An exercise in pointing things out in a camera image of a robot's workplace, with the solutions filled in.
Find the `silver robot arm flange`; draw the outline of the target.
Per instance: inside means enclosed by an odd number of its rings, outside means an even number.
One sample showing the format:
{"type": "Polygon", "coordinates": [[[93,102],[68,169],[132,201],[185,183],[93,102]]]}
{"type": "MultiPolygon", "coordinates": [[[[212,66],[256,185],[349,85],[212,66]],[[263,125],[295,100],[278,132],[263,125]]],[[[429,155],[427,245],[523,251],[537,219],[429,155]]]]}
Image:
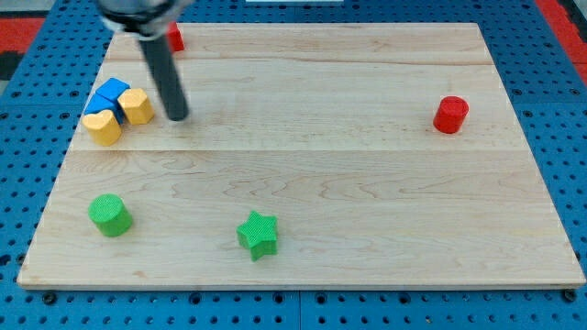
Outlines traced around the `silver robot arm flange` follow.
{"type": "Polygon", "coordinates": [[[105,25],[113,31],[124,31],[142,39],[155,39],[164,34],[193,0],[95,0],[105,25]]]}

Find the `red block behind arm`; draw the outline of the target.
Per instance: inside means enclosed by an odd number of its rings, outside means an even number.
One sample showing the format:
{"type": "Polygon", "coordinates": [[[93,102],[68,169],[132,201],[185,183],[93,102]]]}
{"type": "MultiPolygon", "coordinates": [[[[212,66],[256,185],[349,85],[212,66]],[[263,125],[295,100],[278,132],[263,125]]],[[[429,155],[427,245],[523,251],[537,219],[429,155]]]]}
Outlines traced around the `red block behind arm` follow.
{"type": "Polygon", "coordinates": [[[184,50],[183,36],[175,21],[168,24],[166,32],[169,48],[171,52],[178,52],[184,50]]]}

